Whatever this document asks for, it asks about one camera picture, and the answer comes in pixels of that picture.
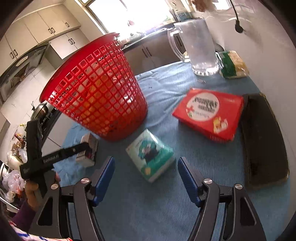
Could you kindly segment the person left hand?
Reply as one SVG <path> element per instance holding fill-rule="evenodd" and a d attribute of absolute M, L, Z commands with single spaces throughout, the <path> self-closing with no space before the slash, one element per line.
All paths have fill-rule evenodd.
<path fill-rule="evenodd" d="M 38 211 L 42 201 L 38 199 L 37 192 L 39 191 L 39 186 L 37 183 L 27 180 L 25 184 L 25 194 L 27 197 L 27 203 L 31 209 L 35 212 Z"/>

